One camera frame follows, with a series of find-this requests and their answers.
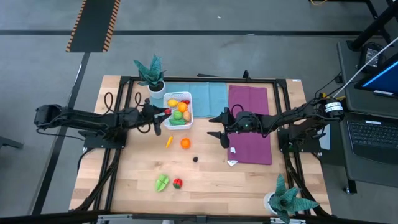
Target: orange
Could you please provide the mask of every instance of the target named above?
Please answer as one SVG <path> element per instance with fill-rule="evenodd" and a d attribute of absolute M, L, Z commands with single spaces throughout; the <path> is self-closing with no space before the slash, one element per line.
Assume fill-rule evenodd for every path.
<path fill-rule="evenodd" d="M 178 109 L 181 113 L 186 112 L 187 108 L 188 108 L 188 106 L 187 106 L 186 103 L 182 103 L 182 102 L 181 102 L 181 103 L 178 103 L 178 104 L 177 104 L 177 109 Z"/>
<path fill-rule="evenodd" d="M 189 139 L 185 138 L 181 140 L 181 147 L 183 149 L 189 149 L 189 147 L 191 147 L 191 141 L 189 141 Z"/>

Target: laptop keyboard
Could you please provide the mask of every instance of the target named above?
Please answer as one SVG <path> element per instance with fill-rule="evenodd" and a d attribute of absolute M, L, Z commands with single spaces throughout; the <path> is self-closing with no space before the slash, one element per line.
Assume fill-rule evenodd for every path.
<path fill-rule="evenodd" d="M 351 142 L 357 145 L 398 149 L 398 126 L 365 121 L 348 121 Z"/>

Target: concrete floor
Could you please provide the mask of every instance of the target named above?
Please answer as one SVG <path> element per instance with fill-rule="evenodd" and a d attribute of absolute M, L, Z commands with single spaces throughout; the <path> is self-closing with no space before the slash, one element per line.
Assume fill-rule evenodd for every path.
<path fill-rule="evenodd" d="M 2 0 L 0 30 L 70 30 L 80 5 L 80 0 Z M 374 5 L 379 13 L 387 7 L 384 1 Z M 116 29 L 363 30 L 372 20 L 365 4 L 350 2 L 315 7 L 307 0 L 124 0 Z M 395 20 L 387 26 L 392 37 L 397 26 Z M 21 151 L 0 150 L 1 217 L 26 215 L 32 205 L 53 142 L 35 133 L 34 110 L 66 104 L 83 56 L 65 52 L 68 38 L 0 35 L 0 136 L 25 144 Z M 249 70 L 252 77 L 299 78 L 309 99 L 340 71 L 336 43 L 349 38 L 114 36 L 108 53 L 90 55 L 75 108 L 93 111 L 103 75 L 137 75 L 132 60 L 149 63 L 154 53 L 163 57 L 170 76 L 240 77 Z M 332 83 L 326 91 L 334 88 Z M 65 140 L 44 213 L 68 210 L 82 147 L 78 140 Z M 393 212 L 398 189 L 359 183 L 359 194 L 346 195 L 344 170 L 325 166 L 324 173 L 334 215 L 386 223 L 398 218 Z"/>

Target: purple towel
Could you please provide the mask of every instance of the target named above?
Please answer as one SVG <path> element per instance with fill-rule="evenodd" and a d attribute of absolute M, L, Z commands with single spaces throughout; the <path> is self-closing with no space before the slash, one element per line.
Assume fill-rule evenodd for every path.
<path fill-rule="evenodd" d="M 229 86 L 228 106 L 242 105 L 245 111 L 268 115 L 268 97 L 266 88 L 254 88 L 248 86 Z M 240 111 L 235 106 L 234 117 Z M 229 146 L 234 147 L 236 153 L 228 149 L 228 160 L 250 164 L 272 164 L 271 142 L 269 136 L 263 138 L 258 133 L 229 134 Z"/>

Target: blue cloth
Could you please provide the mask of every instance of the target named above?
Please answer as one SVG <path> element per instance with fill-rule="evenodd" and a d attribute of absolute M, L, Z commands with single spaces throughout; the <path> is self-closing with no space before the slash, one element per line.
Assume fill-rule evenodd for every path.
<path fill-rule="evenodd" d="M 211 118 L 220 115 L 228 106 L 226 83 L 166 83 L 167 93 L 187 91 L 192 95 L 193 117 Z M 162 99 L 150 98 L 150 102 L 163 107 Z"/>

